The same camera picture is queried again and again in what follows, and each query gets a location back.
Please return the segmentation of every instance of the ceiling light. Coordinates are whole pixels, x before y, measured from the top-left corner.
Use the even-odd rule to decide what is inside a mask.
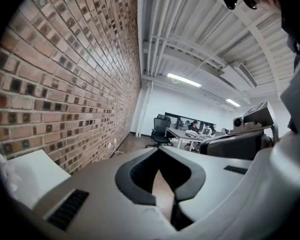
[[[240,105],[238,103],[234,102],[232,99],[228,98],[225,101],[231,103],[232,105],[235,105],[236,107],[240,107]]]
[[[167,77],[168,77],[168,78],[177,79],[177,80],[179,80],[179,81],[188,83],[188,84],[193,85],[193,86],[196,86],[196,87],[200,87],[200,86],[201,86],[200,83],[191,81],[191,80],[189,80],[189,79],[183,78],[183,77],[178,76],[178,75],[175,75],[175,74],[170,74],[170,73],[169,73],[169,74],[167,75]]]

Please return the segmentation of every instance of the office chair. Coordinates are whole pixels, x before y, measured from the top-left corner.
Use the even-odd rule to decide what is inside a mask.
[[[165,137],[165,134],[166,134],[166,128],[169,127],[171,124],[170,120],[168,120],[167,117],[165,119],[162,119],[162,117],[158,115],[158,117],[153,119],[153,124],[154,124],[154,129],[152,129],[150,138],[157,144],[146,145],[145,148],[159,147],[161,144],[168,145],[170,143],[170,140],[167,137]]]

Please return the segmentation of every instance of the desk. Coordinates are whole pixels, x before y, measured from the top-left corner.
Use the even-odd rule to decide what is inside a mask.
[[[184,130],[178,130],[178,129],[173,129],[173,128],[168,128],[167,127],[165,129],[165,135],[167,135],[167,132],[171,133],[173,136],[175,136],[176,139],[178,139],[178,146],[177,146],[178,149],[180,149],[182,141],[186,141],[186,142],[190,141],[191,142],[191,144],[190,144],[190,151],[191,151],[195,142],[200,143],[203,140],[205,140],[204,137],[191,138],[191,137],[186,135],[186,131],[184,131]]]

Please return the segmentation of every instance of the floor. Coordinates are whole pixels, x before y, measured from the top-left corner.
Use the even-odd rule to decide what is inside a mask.
[[[138,138],[135,135],[130,134],[119,147],[118,151],[129,153],[144,149],[146,145],[153,144],[154,142],[149,137],[141,136]],[[185,147],[185,144],[182,144],[180,148],[183,150],[189,150],[189,146]],[[168,183],[164,180],[160,171],[158,171],[154,178],[152,194],[156,197],[156,206],[160,208],[162,214],[168,221],[170,221],[175,195],[170,189]]]

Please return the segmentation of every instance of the white ceiling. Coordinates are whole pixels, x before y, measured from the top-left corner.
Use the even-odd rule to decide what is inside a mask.
[[[278,101],[288,86],[295,56],[280,15],[251,10],[241,0],[232,11],[223,0],[144,0],[143,6],[143,78],[162,81],[172,73],[201,84],[197,91],[218,104],[230,98],[243,106],[260,98]],[[239,91],[220,77],[235,61],[244,64],[256,88]]]

